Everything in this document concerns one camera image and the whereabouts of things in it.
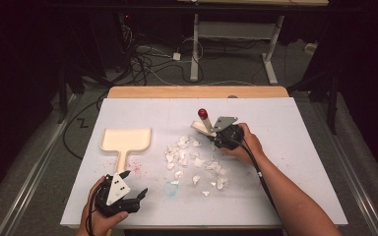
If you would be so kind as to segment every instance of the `white cable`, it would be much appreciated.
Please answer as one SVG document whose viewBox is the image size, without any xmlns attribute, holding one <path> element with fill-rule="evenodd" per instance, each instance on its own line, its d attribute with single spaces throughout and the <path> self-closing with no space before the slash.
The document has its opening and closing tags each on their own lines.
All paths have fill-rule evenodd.
<svg viewBox="0 0 378 236">
<path fill-rule="evenodd" d="M 198 61 L 199 61 L 199 59 L 201 59 L 202 56 L 204 55 L 204 47 L 202 46 L 202 44 L 201 44 L 198 40 L 195 40 L 193 37 L 188 37 L 188 38 L 186 38 L 185 40 L 183 40 L 183 41 L 180 43 L 180 45 L 182 45 L 183 43 L 185 43 L 186 41 L 189 41 L 189 40 L 192 40 L 192 41 L 198 43 L 199 46 L 201 46 L 201 56 L 198 57 Z"/>
<path fill-rule="evenodd" d="M 152 54 L 153 56 L 162 56 L 162 57 L 167 57 L 167 58 L 173 59 L 171 56 L 167 55 L 165 52 L 163 52 L 161 50 L 158 50 L 156 48 L 149 47 L 149 46 L 138 46 L 138 47 L 149 48 L 151 50 L 154 50 L 154 51 L 157 51 L 157 52 L 161 53 L 161 54 Z M 176 61 L 176 62 L 179 62 L 179 63 L 191 63 L 191 61 Z"/>
<path fill-rule="evenodd" d="M 147 71 L 149 71 L 150 73 L 152 73 L 153 75 L 155 75 L 155 76 L 158 78 L 158 80 L 161 81 L 161 82 L 163 82 L 164 84 L 169 85 L 169 86 L 176 86 L 176 87 L 179 87 L 179 85 L 175 85 L 175 84 L 172 84 L 172 83 L 169 83 L 169 82 L 166 82 L 166 81 L 162 80 L 162 79 L 158 76 L 158 74 L 156 74 L 156 73 L 155 73 L 154 71 L 152 71 L 150 68 L 145 67 L 145 66 L 142 66 L 142 65 L 141 65 L 140 63 L 138 63 L 138 62 L 131 62 L 131 63 L 134 63 L 134 64 L 138 64 L 138 65 L 140 65 L 141 67 L 143 67 L 144 69 L 146 69 Z"/>
<path fill-rule="evenodd" d="M 256 85 L 246 83 L 246 82 L 240 82 L 240 81 L 224 81 L 224 82 L 215 82 L 215 83 L 210 83 L 210 84 L 205 84 L 205 85 L 200 85 L 201 87 L 203 86 L 213 86 L 213 85 L 218 85 L 218 84 L 225 84 L 225 83 L 239 83 L 239 84 L 244 84 L 244 85 L 249 85 L 252 87 L 256 87 Z"/>
</svg>

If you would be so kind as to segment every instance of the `floor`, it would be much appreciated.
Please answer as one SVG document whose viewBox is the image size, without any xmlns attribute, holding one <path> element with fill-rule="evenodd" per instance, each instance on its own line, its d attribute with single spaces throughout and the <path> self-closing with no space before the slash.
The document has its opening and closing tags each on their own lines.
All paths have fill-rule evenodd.
<svg viewBox="0 0 378 236">
<path fill-rule="evenodd" d="M 205 41 L 199 61 L 200 82 L 189 81 L 191 59 L 181 48 L 182 62 L 169 62 L 176 48 L 161 43 L 144 43 L 137 50 L 142 61 L 133 62 L 134 71 L 117 82 L 126 86 L 268 86 L 261 62 L 265 41 Z M 306 43 L 298 40 L 279 44 L 272 58 L 280 86 L 299 82 L 312 56 L 303 52 Z M 121 72 L 107 72 L 112 80 Z M 57 124 L 54 112 L 32 135 L 0 186 L 0 235 L 73 235 L 75 229 L 60 226 L 64 207 L 74 184 L 88 140 L 97 118 L 98 100 L 107 89 L 84 78 L 86 91 L 72 95 L 66 121 Z M 339 94 L 337 132 L 333 136 L 325 125 L 326 104 L 311 103 L 307 92 L 294 92 L 298 109 L 333 187 L 344 208 L 348 225 L 340 226 L 344 235 L 378 235 L 378 165 L 363 141 L 347 106 Z M 153 235 L 158 232 L 134 232 Z M 122 235 L 113 230 L 112 235 Z"/>
</svg>

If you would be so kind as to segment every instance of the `background desk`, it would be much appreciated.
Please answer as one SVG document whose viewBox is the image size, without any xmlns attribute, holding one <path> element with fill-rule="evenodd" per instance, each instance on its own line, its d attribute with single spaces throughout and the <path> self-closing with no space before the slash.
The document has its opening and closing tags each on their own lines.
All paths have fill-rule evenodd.
<svg viewBox="0 0 378 236">
<path fill-rule="evenodd" d="M 214 94 L 221 98 L 141 98 L 185 97 L 194 94 Z M 279 94 L 279 98 L 225 98 L 242 94 L 260 96 L 260 91 Z M 233 157 L 212 150 L 205 136 L 190 128 L 199 120 L 197 111 L 206 108 L 212 121 L 218 116 L 237 116 L 239 122 L 249 124 L 262 141 L 265 151 L 293 182 L 310 195 L 332 217 L 336 224 L 347 224 L 343 210 L 304 127 L 296 104 L 281 88 L 114 88 L 103 102 L 87 152 L 61 221 L 62 225 L 77 227 L 81 209 L 89 188 L 101 175 L 113 174 L 116 155 L 100 150 L 104 129 L 152 128 L 152 143 L 139 155 L 130 155 L 126 179 L 132 197 L 149 188 L 142 208 L 119 225 L 121 228 L 279 228 L 279 218 L 255 177 L 254 168 Z M 180 137 L 197 139 L 200 147 L 185 150 L 188 156 L 197 151 L 201 158 L 218 160 L 226 170 L 228 187 L 218 190 L 211 186 L 210 173 L 205 167 L 177 167 L 166 169 L 164 151 L 176 144 Z M 172 185 L 174 172 L 183 170 L 178 186 Z M 194 186 L 192 177 L 201 175 Z M 202 191 L 210 191 L 206 198 Z"/>
<path fill-rule="evenodd" d="M 196 4 L 202 3 L 221 3 L 221 4 L 251 4 L 251 5 L 279 5 L 279 6 L 307 6 L 318 7 L 327 6 L 328 0 L 203 0 L 197 1 Z M 193 52 L 190 80 L 198 81 L 198 64 L 199 55 L 198 45 L 199 37 L 223 37 L 223 38 L 247 38 L 247 39 L 269 39 L 269 50 L 262 54 L 262 59 L 270 85 L 277 85 L 278 80 L 272 66 L 272 55 L 278 42 L 279 33 L 281 32 L 284 16 L 278 16 L 275 23 L 230 23 L 230 22 L 203 22 L 199 19 L 199 14 L 195 14 L 193 26 Z"/>
</svg>

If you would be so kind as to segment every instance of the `dustpan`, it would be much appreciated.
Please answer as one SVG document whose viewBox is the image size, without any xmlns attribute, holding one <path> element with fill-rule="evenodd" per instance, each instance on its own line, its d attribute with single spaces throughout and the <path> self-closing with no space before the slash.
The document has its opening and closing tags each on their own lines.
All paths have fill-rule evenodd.
<svg viewBox="0 0 378 236">
<path fill-rule="evenodd" d="M 150 145 L 151 129 L 105 129 L 100 148 L 118 153 L 116 173 L 113 175 L 106 204 L 109 206 L 130 192 L 130 188 L 119 176 L 125 170 L 127 155 L 130 152 L 146 150 Z"/>
</svg>

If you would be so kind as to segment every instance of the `white paper scraps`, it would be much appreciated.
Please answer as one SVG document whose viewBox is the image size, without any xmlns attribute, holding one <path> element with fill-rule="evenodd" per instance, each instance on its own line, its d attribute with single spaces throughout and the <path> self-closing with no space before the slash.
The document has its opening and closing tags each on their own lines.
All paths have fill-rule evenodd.
<svg viewBox="0 0 378 236">
<path fill-rule="evenodd" d="M 207 169 L 207 170 L 215 170 L 217 172 L 220 172 L 221 166 L 218 164 L 217 161 L 213 161 L 210 165 L 208 165 L 207 167 L 205 167 L 205 169 Z"/>
<path fill-rule="evenodd" d="M 174 155 L 172 153 L 167 153 L 165 155 L 165 158 L 167 159 L 167 163 L 170 163 L 171 161 L 173 161 Z"/>
<path fill-rule="evenodd" d="M 198 184 L 200 179 L 203 178 L 205 183 L 211 183 L 209 187 L 210 191 L 204 189 L 204 192 L 202 192 L 207 197 L 214 188 L 223 190 L 228 187 L 229 181 L 225 176 L 228 169 L 223 168 L 218 158 L 214 158 L 213 151 L 216 150 L 214 143 L 206 139 L 202 139 L 202 141 L 205 141 L 205 143 L 198 141 L 195 137 L 182 136 L 176 143 L 167 146 L 164 155 L 167 169 L 174 169 L 174 179 L 170 182 L 171 184 L 178 185 L 179 181 L 186 181 L 186 178 L 192 176 L 194 186 L 205 187 L 205 185 Z M 201 154 L 210 156 L 211 158 L 206 160 L 201 158 Z M 196 171 L 198 172 L 197 174 L 191 175 L 195 167 L 202 167 L 202 169 L 198 169 Z M 189 172 L 184 175 L 182 168 L 185 168 Z"/>
<path fill-rule="evenodd" d="M 193 147 L 198 147 L 201 145 L 201 143 L 199 143 L 199 141 L 195 140 L 193 143 L 192 143 Z"/>
<path fill-rule="evenodd" d="M 187 158 L 179 159 L 179 164 L 182 165 L 182 166 L 187 166 L 188 165 L 188 159 Z"/>
<path fill-rule="evenodd" d="M 217 184 L 217 188 L 218 189 L 222 189 L 223 188 L 223 186 L 224 186 L 224 184 L 226 183 L 228 181 L 228 179 L 227 178 L 225 178 L 225 177 L 219 177 L 218 178 L 218 184 Z"/>
<path fill-rule="evenodd" d="M 204 161 L 198 157 L 196 157 L 195 159 L 195 162 L 193 163 L 193 165 L 195 165 L 196 167 L 201 167 L 201 165 L 204 163 Z"/>
<path fill-rule="evenodd" d="M 179 170 L 174 173 L 174 178 L 178 179 L 183 175 L 183 171 Z"/>
<path fill-rule="evenodd" d="M 167 169 L 171 170 L 174 167 L 173 163 L 167 163 Z"/>
<path fill-rule="evenodd" d="M 220 170 L 220 174 L 221 174 L 221 175 L 225 175 L 225 174 L 226 174 L 226 169 L 221 169 L 221 170 Z"/>
<path fill-rule="evenodd" d="M 196 157 L 199 158 L 199 156 L 200 156 L 200 154 L 199 154 L 197 151 L 192 152 L 192 153 L 190 153 L 190 155 L 189 155 L 189 157 L 191 157 L 192 159 L 194 159 L 194 158 L 196 158 Z"/>
<path fill-rule="evenodd" d="M 192 181 L 193 181 L 193 185 L 196 185 L 196 183 L 198 183 L 198 181 L 201 179 L 201 176 L 199 175 L 195 175 L 193 178 L 192 178 Z"/>
<path fill-rule="evenodd" d="M 183 136 L 179 139 L 179 142 L 177 142 L 177 145 L 181 148 L 188 148 L 189 147 L 189 137 Z"/>
</svg>

